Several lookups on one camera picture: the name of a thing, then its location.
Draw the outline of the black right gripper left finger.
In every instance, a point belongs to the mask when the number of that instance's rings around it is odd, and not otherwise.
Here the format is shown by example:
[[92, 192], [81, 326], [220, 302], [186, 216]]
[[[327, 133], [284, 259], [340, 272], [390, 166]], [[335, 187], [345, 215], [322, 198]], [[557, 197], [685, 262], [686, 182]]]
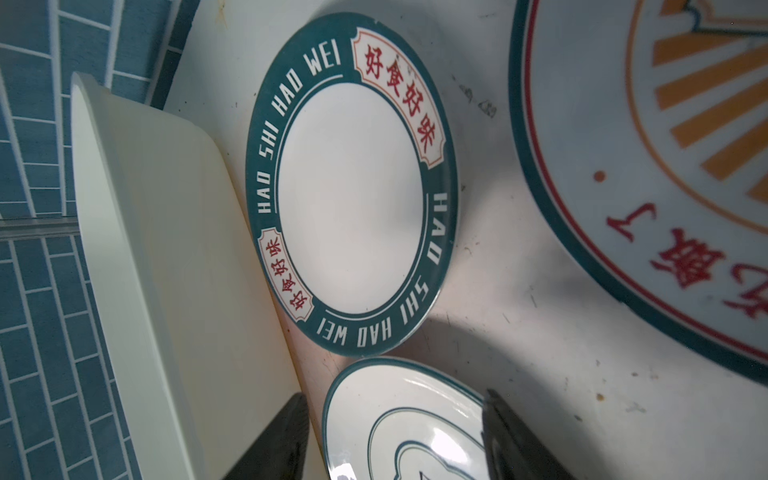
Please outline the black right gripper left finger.
[[295, 393], [223, 479], [300, 480], [303, 477], [309, 433], [306, 396]]

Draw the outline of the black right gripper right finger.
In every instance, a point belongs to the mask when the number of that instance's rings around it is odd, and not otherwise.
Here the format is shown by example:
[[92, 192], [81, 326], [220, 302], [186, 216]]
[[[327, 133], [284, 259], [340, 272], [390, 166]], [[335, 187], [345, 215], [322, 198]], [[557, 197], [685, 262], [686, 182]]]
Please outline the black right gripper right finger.
[[574, 479], [493, 389], [483, 399], [482, 438], [492, 480]]

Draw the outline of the white plate green flower outline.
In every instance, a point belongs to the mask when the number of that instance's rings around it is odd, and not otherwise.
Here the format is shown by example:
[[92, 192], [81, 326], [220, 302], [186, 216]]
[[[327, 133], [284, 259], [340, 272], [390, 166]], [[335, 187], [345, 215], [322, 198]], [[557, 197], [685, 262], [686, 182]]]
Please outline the white plate green flower outline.
[[332, 479], [486, 479], [483, 401], [444, 373], [394, 357], [333, 381], [322, 415]]

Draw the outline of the green rim plate back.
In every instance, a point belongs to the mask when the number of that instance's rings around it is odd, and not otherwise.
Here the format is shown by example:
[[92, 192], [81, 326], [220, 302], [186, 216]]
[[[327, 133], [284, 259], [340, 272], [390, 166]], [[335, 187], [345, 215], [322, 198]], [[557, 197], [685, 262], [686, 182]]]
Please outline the green rim plate back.
[[448, 118], [416, 51], [371, 17], [318, 17], [257, 94], [245, 192], [268, 285], [312, 342], [386, 353], [434, 305], [457, 230]]

